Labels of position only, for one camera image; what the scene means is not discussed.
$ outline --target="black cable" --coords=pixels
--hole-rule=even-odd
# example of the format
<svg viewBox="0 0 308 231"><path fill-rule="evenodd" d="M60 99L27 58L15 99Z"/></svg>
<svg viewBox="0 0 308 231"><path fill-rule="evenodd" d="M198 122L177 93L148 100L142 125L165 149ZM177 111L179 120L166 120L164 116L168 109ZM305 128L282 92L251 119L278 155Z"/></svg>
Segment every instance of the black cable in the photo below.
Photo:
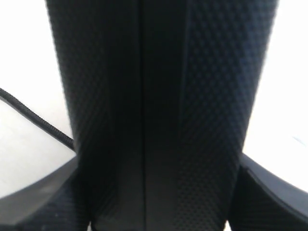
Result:
<svg viewBox="0 0 308 231"><path fill-rule="evenodd" d="M52 126L47 121L43 120L37 114L32 112L28 107L22 104L18 99L12 96L10 93L6 92L5 90L0 88L0 99L6 102L9 106L13 109L18 111L21 115L25 118L30 120L36 126L56 138L58 141L66 145L68 148L74 150L73 140L65 135L63 132Z"/></svg>

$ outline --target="cable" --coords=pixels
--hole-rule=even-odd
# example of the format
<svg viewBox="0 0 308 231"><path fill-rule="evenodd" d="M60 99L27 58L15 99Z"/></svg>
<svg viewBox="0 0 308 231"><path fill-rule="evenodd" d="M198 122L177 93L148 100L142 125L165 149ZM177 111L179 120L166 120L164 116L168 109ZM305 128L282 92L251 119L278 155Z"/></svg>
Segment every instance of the cable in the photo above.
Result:
<svg viewBox="0 0 308 231"><path fill-rule="evenodd" d="M53 136L55 139L66 145L68 148L74 150L73 140L65 135L63 132L52 126L47 121L43 120L37 114L32 112L28 107L22 104L18 99L12 96L10 93L6 92L0 88L0 99L11 106L13 109L18 111L25 118L30 120L36 126Z"/></svg>

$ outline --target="white background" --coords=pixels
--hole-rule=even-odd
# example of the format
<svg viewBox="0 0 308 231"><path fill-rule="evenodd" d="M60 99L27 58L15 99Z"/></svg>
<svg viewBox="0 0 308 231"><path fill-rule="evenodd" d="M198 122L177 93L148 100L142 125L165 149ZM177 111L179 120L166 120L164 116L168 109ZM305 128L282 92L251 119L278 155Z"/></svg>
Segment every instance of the white background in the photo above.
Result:
<svg viewBox="0 0 308 231"><path fill-rule="evenodd" d="M306 0L280 1L244 153L308 192L307 9ZM0 87L71 137L44 1L0 1L0 31ZM0 197L73 156L0 101Z"/></svg>

